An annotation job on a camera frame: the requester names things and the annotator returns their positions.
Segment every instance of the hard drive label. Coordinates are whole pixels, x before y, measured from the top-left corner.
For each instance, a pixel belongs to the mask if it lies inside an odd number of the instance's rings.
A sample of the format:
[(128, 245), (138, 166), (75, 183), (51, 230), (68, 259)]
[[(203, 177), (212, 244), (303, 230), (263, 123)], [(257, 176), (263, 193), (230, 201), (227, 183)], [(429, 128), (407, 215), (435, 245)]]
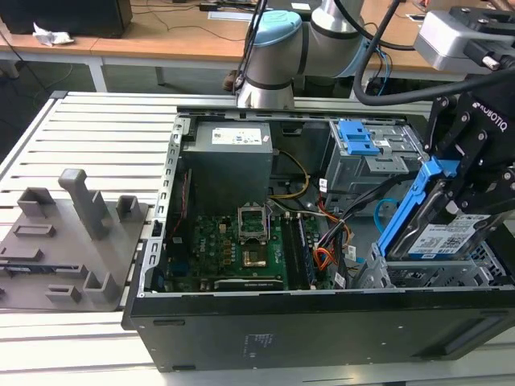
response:
[(474, 225), (488, 217), (489, 215), (463, 215), (447, 225), (429, 224), (408, 253), (421, 255), (418, 257), (424, 259), (455, 254), (476, 232)]

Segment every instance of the gray 3d printed holder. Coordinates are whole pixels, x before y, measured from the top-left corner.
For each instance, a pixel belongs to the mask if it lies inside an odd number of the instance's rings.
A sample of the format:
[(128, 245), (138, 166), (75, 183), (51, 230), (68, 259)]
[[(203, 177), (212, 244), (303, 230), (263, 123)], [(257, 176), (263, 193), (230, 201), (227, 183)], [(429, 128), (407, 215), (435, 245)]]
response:
[(118, 307), (148, 205), (106, 203), (81, 169), (59, 185), (71, 200), (27, 188), (23, 213), (0, 243), (0, 308), (111, 311)]

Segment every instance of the green motherboard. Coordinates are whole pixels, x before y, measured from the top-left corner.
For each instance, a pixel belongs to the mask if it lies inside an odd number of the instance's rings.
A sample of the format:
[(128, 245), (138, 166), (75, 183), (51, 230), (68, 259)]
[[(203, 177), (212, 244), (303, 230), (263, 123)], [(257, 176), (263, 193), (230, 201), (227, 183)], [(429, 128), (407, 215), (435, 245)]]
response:
[[(266, 222), (270, 222), (267, 240), (247, 240), (241, 243), (237, 216), (198, 216), (192, 227), (187, 268), (184, 262), (179, 264), (175, 257), (169, 256), (167, 290), (210, 290), (205, 288), (209, 282), (235, 278), (280, 281), (282, 290), (288, 290), (287, 254), (282, 237), (285, 219), (270, 216)], [(313, 243), (319, 237), (315, 217), (303, 218), (303, 225), (307, 247), (312, 252)], [(245, 218), (241, 228), (245, 232), (263, 230), (262, 218)]]

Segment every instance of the aluminum extrusion table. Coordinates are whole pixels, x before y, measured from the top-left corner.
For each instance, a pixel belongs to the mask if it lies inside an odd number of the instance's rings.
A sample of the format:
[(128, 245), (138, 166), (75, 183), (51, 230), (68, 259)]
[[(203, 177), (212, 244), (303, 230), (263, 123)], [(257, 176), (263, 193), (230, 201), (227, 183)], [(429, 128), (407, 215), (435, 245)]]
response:
[[(46, 187), (65, 197), (57, 177), (83, 167), (105, 199), (136, 195), (155, 204), (177, 105), (234, 105), (226, 96), (165, 96), (70, 92), (50, 99), (0, 166), (0, 240), (16, 220), (19, 194)], [(356, 111), (356, 101), (298, 99), (298, 108)], [(378, 112), (427, 116), (428, 103)], [(148, 237), (150, 225), (142, 231)], [(120, 327), (122, 312), (54, 313), (0, 310), (0, 384), (515, 384), (515, 329), (460, 360), (326, 368), (159, 373), (135, 331)]]

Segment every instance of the paper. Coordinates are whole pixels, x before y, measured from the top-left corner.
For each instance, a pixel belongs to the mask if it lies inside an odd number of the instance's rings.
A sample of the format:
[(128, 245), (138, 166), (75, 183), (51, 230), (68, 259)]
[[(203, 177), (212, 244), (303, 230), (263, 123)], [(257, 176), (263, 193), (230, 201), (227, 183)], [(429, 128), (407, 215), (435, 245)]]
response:
[(208, 18), (210, 18), (212, 20), (229, 20), (229, 21), (233, 21), (233, 22), (249, 22), (250, 19), (252, 18), (252, 14), (213, 10), (208, 13)]
[(306, 4), (305, 2), (292, 2), (291, 7), (294, 10), (311, 10), (309, 4)]
[(55, 44), (73, 43), (73, 39), (70, 38), (68, 32), (50, 32), (43, 28), (39, 28), (36, 23), (34, 23), (34, 32), (32, 32), (32, 36), (35, 36), (41, 44), (49, 47)]
[(356, 261), (356, 247), (353, 245), (348, 246), (348, 253), (346, 256), (349, 260)]
[(335, 274), (335, 282), (338, 284), (341, 288), (345, 288), (345, 278), (341, 276), (339, 273)]

